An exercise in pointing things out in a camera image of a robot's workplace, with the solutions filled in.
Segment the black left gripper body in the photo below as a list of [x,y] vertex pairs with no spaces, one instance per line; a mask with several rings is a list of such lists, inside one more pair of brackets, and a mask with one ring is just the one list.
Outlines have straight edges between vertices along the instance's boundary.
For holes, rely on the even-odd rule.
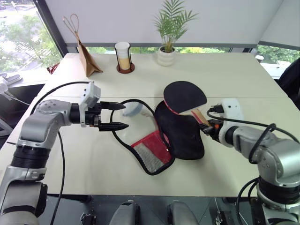
[[85,111],[85,124],[90,127],[98,128],[101,124],[101,104],[96,103],[94,106],[89,106]]

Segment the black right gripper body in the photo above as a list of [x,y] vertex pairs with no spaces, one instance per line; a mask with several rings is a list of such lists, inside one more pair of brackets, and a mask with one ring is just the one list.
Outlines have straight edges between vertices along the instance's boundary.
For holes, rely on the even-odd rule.
[[222,128],[222,121],[211,119],[208,120],[208,123],[210,125],[210,134],[206,134],[206,135],[209,135],[214,141],[219,141],[219,132],[220,129]]

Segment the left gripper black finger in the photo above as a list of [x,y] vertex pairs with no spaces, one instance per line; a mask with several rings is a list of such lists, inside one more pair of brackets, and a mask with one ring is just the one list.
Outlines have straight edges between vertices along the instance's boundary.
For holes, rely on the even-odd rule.
[[122,122],[101,123],[98,126],[99,131],[118,131],[129,127],[128,124]]
[[101,104],[102,109],[107,109],[107,110],[111,110],[111,111],[121,110],[121,109],[126,108],[123,104],[117,103],[117,102],[101,101],[100,104]]

